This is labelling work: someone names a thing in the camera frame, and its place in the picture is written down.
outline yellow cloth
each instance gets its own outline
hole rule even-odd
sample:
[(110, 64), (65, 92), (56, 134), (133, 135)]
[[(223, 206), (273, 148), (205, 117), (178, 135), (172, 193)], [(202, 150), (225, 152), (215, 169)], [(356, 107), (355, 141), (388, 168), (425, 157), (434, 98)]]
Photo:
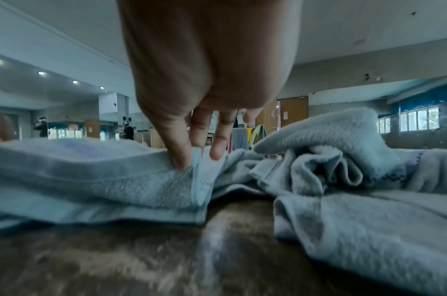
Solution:
[(251, 136), (253, 135), (254, 129), (248, 128), (248, 143), (251, 142)]

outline wooden table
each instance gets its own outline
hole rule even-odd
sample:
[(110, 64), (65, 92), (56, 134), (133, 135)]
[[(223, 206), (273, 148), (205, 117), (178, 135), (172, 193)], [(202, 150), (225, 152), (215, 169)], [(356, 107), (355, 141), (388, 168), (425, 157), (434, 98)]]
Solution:
[(205, 227), (32, 224), (0, 232), (0, 296), (410, 295), (273, 236), (272, 201), (211, 204)]

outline window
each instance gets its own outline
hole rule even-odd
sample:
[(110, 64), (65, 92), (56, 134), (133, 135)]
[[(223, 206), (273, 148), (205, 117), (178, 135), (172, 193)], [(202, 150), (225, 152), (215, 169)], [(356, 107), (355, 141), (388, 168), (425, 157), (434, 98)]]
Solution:
[(439, 107), (405, 112), (400, 115), (400, 131), (434, 130), (439, 127)]
[(378, 133), (390, 133), (390, 117), (378, 119), (376, 125), (378, 126)]

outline white ceiling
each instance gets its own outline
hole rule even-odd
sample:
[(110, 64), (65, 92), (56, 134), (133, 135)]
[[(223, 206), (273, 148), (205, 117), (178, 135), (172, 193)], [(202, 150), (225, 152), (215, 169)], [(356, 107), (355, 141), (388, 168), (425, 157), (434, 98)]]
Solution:
[[(115, 0), (3, 1), (128, 65)], [(305, 0), (295, 63), (445, 38), (447, 0)]]
[(105, 90), (0, 55), (0, 107), (44, 109), (95, 100)]
[(310, 105), (358, 102), (397, 95), (409, 88), (425, 83), (426, 79), (387, 82), (373, 85), (330, 89), (310, 93)]

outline brown table surface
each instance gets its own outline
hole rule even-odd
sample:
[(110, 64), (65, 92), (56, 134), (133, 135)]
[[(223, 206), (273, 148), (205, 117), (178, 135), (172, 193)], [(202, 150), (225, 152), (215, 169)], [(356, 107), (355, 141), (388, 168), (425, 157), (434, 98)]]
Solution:
[(0, 232), (0, 296), (411, 295), (273, 236), (271, 200), (211, 204), (204, 227), (32, 224)]

